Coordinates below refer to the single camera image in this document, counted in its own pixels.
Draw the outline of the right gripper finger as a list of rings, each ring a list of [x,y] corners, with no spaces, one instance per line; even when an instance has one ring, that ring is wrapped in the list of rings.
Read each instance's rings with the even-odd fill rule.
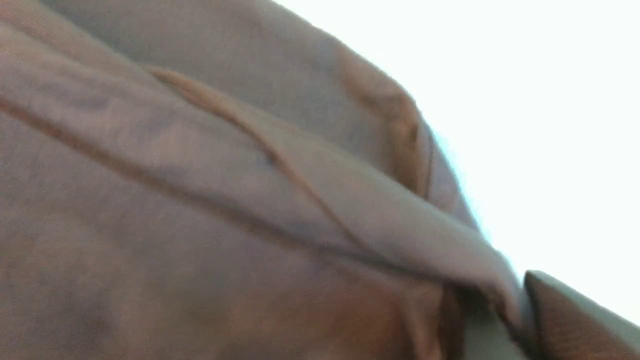
[[[564,282],[528,271],[537,341],[547,360],[638,360],[640,329]]]

